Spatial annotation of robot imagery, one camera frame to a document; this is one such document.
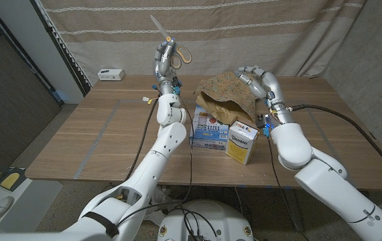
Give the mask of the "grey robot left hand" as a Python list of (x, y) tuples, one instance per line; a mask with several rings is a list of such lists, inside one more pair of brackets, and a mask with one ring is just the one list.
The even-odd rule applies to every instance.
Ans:
[(172, 68), (174, 57), (175, 40), (167, 37), (156, 49), (153, 61), (153, 75), (158, 82), (158, 90), (161, 95), (173, 94), (176, 87), (180, 88), (182, 82), (176, 76), (176, 70)]

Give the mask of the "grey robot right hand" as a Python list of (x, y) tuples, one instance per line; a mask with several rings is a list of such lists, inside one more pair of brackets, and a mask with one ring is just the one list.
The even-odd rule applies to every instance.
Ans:
[(293, 123), (290, 111), (285, 105), (285, 98), (277, 78), (259, 66), (244, 66), (234, 71), (234, 75), (249, 87), (258, 99), (264, 99), (271, 117), (279, 125)]

